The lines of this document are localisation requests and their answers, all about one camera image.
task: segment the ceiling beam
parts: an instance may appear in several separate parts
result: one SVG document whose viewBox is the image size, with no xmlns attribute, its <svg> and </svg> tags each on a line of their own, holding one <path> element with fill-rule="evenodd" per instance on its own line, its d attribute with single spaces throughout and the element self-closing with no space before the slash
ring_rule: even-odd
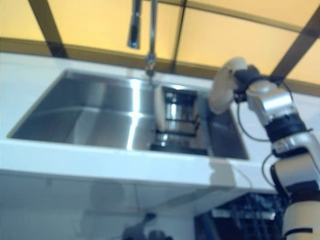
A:
<svg viewBox="0 0 320 240">
<path fill-rule="evenodd" d="M 285 78 L 320 36 L 320 5 L 272 72 Z"/>
<path fill-rule="evenodd" d="M 51 55 L 57 58 L 67 58 L 67 52 L 60 37 L 48 1 L 29 0 L 29 4 L 50 49 Z"/>
</svg>

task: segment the metal rack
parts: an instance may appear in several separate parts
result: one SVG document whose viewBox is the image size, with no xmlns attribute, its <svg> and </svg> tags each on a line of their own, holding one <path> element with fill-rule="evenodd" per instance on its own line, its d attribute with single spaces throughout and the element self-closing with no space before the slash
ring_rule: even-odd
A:
<svg viewBox="0 0 320 240">
<path fill-rule="evenodd" d="M 196 239 L 280 240 L 287 205 L 279 195 L 248 193 L 196 217 Z"/>
</svg>

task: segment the black cable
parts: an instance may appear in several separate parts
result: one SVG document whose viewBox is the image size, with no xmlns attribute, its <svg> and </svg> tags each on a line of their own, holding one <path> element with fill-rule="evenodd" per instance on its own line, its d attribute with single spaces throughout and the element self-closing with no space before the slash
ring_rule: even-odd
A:
<svg viewBox="0 0 320 240">
<path fill-rule="evenodd" d="M 294 101 L 294 97 L 292 96 L 292 91 L 291 91 L 290 87 L 289 87 L 284 81 L 283 81 L 281 84 L 282 84 L 282 85 L 285 87 L 285 89 L 289 92 L 291 100 Z"/>
<path fill-rule="evenodd" d="M 237 104 L 237 109 L 236 109 L 236 117 L 237 117 L 237 120 L 238 120 L 238 123 L 239 123 L 239 126 L 242 130 L 242 132 L 248 136 L 248 138 L 252 139 L 252 140 L 255 140 L 255 141 L 258 141 L 258 142 L 269 142 L 269 139 L 262 139 L 262 138 L 257 138 L 257 137 L 254 137 L 254 136 L 251 136 L 244 128 L 244 126 L 242 125 L 241 123 L 241 120 L 240 120 L 240 103 Z"/>
<path fill-rule="evenodd" d="M 268 161 L 268 159 L 272 156 L 273 154 L 270 153 L 268 156 L 265 157 L 265 159 L 263 160 L 262 162 L 262 165 L 261 165 L 261 172 L 262 172 L 262 175 L 265 179 L 265 181 L 273 188 L 275 188 L 275 185 L 267 178 L 267 175 L 265 173 L 265 165 L 266 165 L 266 162 Z"/>
</svg>

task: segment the faucet spout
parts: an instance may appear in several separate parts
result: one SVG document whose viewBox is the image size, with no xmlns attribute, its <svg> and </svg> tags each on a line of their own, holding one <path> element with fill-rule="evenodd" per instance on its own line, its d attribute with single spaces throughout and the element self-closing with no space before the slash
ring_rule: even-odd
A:
<svg viewBox="0 0 320 240">
<path fill-rule="evenodd" d="M 127 45 L 133 49 L 140 47 L 140 15 L 142 0 L 133 0 L 132 15 Z"/>
</svg>

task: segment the sink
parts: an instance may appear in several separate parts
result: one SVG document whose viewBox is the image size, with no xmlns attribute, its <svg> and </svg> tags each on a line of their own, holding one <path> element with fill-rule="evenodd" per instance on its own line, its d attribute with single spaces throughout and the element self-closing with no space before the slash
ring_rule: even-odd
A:
<svg viewBox="0 0 320 240">
<path fill-rule="evenodd" d="M 209 111 L 209 89 L 188 89 L 186 86 L 174 89 L 174 86 L 165 87 L 173 89 L 175 94 L 183 93 L 182 96 L 186 95 L 184 97 L 192 94 L 196 99 L 194 108 L 199 119 L 194 135 L 169 134 L 171 140 L 187 141 L 183 148 L 162 140 L 165 137 L 168 139 L 168 134 L 157 129 L 155 88 L 149 82 L 73 70 L 62 73 L 9 137 L 248 159 L 231 112 L 218 116 Z M 182 126 L 187 123 L 180 121 L 178 124 Z"/>
</svg>

